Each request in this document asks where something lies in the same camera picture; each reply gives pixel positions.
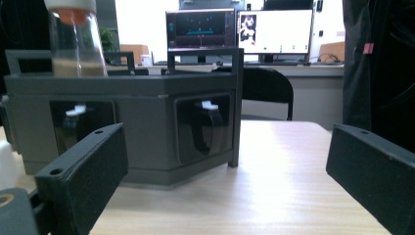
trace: plastic bottle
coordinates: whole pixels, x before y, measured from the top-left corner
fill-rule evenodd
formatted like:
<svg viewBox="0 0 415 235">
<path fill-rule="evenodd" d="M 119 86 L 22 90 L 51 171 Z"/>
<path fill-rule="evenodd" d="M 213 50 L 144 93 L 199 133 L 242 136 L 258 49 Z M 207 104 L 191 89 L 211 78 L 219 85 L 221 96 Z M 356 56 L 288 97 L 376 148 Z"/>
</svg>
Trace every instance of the plastic bottle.
<svg viewBox="0 0 415 235">
<path fill-rule="evenodd" d="M 107 76 L 95 0 L 44 0 L 55 76 Z"/>
</svg>

